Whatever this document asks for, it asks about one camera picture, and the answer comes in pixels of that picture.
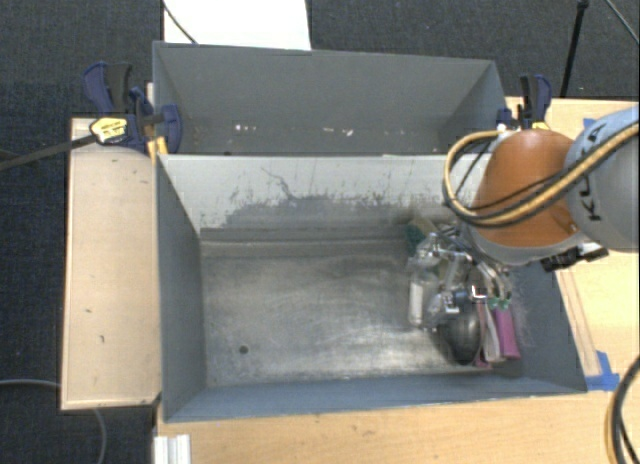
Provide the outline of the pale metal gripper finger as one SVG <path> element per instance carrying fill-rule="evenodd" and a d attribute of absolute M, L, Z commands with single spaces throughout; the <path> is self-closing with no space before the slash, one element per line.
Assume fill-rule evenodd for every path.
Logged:
<path fill-rule="evenodd" d="M 436 328 L 450 321 L 461 318 L 473 311 L 473 303 L 463 290 L 453 293 L 437 293 L 425 304 L 423 325 Z"/>
<path fill-rule="evenodd" d="M 470 252 L 459 242 L 437 232 L 413 235 L 408 242 L 407 270 L 411 273 L 446 272 L 462 267 L 473 260 Z"/>

